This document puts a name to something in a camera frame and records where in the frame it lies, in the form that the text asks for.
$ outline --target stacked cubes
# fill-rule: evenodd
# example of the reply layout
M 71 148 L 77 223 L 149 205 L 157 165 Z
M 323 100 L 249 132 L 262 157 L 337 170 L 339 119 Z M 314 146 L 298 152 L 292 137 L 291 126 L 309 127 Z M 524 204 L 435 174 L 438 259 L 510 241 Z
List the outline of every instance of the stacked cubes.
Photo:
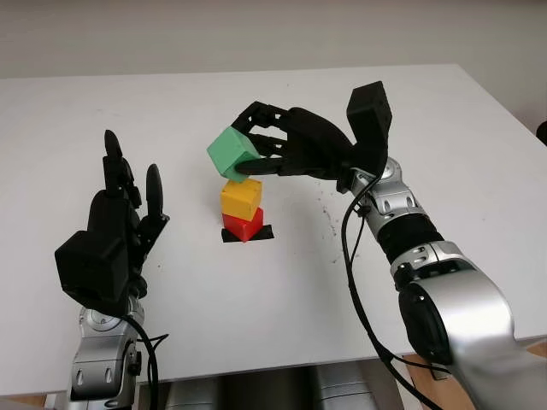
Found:
M 238 130 L 228 127 L 208 148 L 218 172 L 230 179 L 221 192 L 224 227 L 242 242 L 247 242 L 263 226 L 259 208 L 262 182 L 248 179 L 235 167 L 240 162 L 260 158 L 252 142 Z

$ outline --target table surface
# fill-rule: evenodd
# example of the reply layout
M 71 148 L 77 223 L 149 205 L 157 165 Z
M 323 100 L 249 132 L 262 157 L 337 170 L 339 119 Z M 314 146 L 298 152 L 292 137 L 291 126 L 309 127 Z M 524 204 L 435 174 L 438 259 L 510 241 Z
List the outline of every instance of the table surface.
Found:
M 0 80 L 0 395 L 63 390 L 79 343 L 55 249 L 85 228 L 114 130 L 136 183 L 159 165 L 171 221 L 144 266 L 144 327 L 170 333 L 162 379 L 374 356 L 347 289 L 349 195 L 308 177 L 260 178 L 275 239 L 221 241 L 225 180 L 205 149 L 249 103 L 301 106 L 347 135 L 351 90 L 384 81 L 390 155 L 447 240 L 492 278 L 517 337 L 547 334 L 547 150 L 455 65 Z M 350 242 L 357 222 L 350 225 Z M 356 282 L 380 340 L 411 350 L 389 265 L 368 232 Z

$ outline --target silver robotic arm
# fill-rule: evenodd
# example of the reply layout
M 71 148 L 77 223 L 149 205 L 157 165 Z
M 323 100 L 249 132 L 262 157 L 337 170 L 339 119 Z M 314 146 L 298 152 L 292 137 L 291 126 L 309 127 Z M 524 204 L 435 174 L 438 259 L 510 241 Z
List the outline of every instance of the silver robotic arm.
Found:
M 371 178 L 357 173 L 357 195 Z M 547 360 L 526 352 L 502 292 L 438 234 L 388 158 L 363 198 L 367 223 L 391 263 L 409 341 L 445 365 L 478 409 L 547 408 Z
M 129 298 L 128 316 L 140 325 L 144 310 Z M 67 410 L 131 408 L 141 354 L 136 350 L 137 332 L 125 320 L 82 308 L 81 341 L 72 364 Z

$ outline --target robotic arm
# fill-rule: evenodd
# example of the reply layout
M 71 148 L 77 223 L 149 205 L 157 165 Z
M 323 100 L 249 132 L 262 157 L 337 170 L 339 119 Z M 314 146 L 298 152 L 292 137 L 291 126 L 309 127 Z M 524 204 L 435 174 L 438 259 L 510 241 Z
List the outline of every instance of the robotic arm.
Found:
M 146 256 L 169 221 L 163 214 L 162 182 L 156 164 L 146 173 L 148 215 L 141 205 L 129 163 L 111 131 L 104 134 L 106 188 L 91 202 L 86 231 L 77 231 L 56 252 L 57 271 L 65 293 L 83 305 L 79 315 L 81 342 L 71 371 L 67 409 L 131 408 L 141 354 L 138 337 L 149 350 L 150 374 L 157 384 L 157 364 L 142 329 L 146 296 L 141 276 Z M 151 385 L 150 406 L 157 407 Z
M 355 145 L 305 109 L 254 102 L 232 127 L 265 158 L 236 169 L 335 179 L 339 192 L 351 190 L 391 264 L 415 351 L 446 366 L 477 408 L 547 408 L 547 362 L 515 341 L 513 316 L 501 291 L 454 243 L 444 241 L 403 182 L 399 164 L 387 157 L 391 111 L 382 83 L 355 89 L 347 116 Z M 287 139 L 251 133 L 253 126 L 278 127 Z M 346 267 L 351 272 L 350 261 Z

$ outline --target wire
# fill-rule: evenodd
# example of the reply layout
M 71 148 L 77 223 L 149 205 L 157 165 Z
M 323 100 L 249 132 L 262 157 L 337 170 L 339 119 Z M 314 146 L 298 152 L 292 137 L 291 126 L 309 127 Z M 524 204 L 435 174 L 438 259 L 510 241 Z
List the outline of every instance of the wire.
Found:
M 399 360 L 402 363 L 404 363 L 405 365 L 414 366 L 414 367 L 421 367 L 422 369 L 428 369 L 428 370 L 431 370 L 431 371 L 437 371 L 437 372 L 452 374 L 452 373 L 450 373 L 450 370 L 445 369 L 444 367 L 424 365 L 423 363 L 416 363 L 415 361 L 406 360 L 406 359 L 403 359 L 402 357 L 399 357 L 397 355 L 393 355 L 393 359 Z
M 155 347 L 152 346 L 152 342 L 148 338 L 148 335 L 144 331 L 143 327 L 131 316 L 125 315 L 122 317 L 129 325 L 137 331 L 140 336 L 140 340 L 144 343 L 146 351 L 148 352 L 148 388 L 150 389 L 150 410 L 157 410 L 157 397 L 158 397 L 158 375 L 157 375 L 157 360 Z
M 365 309 L 363 308 L 361 304 L 361 299 L 359 298 L 359 293 L 357 292 L 355 279 L 353 277 L 353 270 L 352 270 L 352 262 L 353 262 L 353 255 L 356 252 L 357 245 L 359 243 L 359 240 L 361 239 L 361 234 L 358 235 L 356 240 L 356 245 L 354 247 L 353 255 L 350 257 L 350 252 L 348 250 L 348 238 L 347 238 L 347 229 L 348 229 L 348 221 L 350 220 L 351 213 L 355 210 L 355 207 L 357 204 L 359 204 L 360 200 L 369 192 L 374 185 L 380 180 L 381 175 L 374 178 L 370 184 L 365 186 L 354 198 L 354 200 L 351 202 L 347 210 L 345 211 L 344 217 L 342 219 L 342 252 L 344 253 L 344 262 L 345 262 L 345 269 L 348 276 L 348 287 L 350 288 L 350 295 L 351 300 L 353 301 L 353 306 L 356 310 L 357 316 L 359 317 L 359 320 L 361 321 L 363 327 L 365 328 L 365 331 L 367 332 L 367 335 L 374 347 L 374 350 L 376 351 L 376 354 L 379 356 L 380 360 L 384 363 L 387 370 L 391 373 L 391 375 L 406 389 L 409 391 L 411 395 L 413 395 L 415 398 L 417 398 L 419 401 L 421 401 L 426 406 L 429 406 L 432 410 L 442 410 L 440 406 L 435 404 L 433 401 L 431 401 L 428 397 L 423 395 L 415 386 L 410 384 L 402 375 L 399 373 L 395 367 L 393 367 L 391 361 L 395 358 L 397 358 L 388 348 L 386 348 L 376 337 L 374 334 L 373 328 L 370 325 L 370 322 L 368 321 L 367 314 L 365 313 Z
M 353 252 L 351 252 L 350 265 L 353 266 L 353 259 L 356 257 L 357 245 L 361 241 L 362 229 L 365 227 L 365 217 L 361 217 L 361 227 L 359 228 L 359 234 L 357 235 L 356 245 L 353 247 Z
M 167 339 L 169 336 L 168 333 L 164 334 L 164 335 L 161 335 L 161 336 L 156 336 L 156 337 L 152 337 L 151 339 L 148 339 L 150 340 L 151 342 L 156 342 L 154 343 L 154 345 L 152 346 L 152 348 L 154 349 L 154 353 L 156 352 L 156 349 L 157 347 L 159 346 L 159 344 L 161 342 L 163 342 L 165 339 Z M 137 342 L 142 342 L 143 340 L 142 339 L 137 339 Z M 150 380 L 150 370 L 151 370 L 151 362 L 150 362 L 150 356 L 148 356 L 148 363 L 146 365 L 146 375 L 148 377 L 148 379 Z

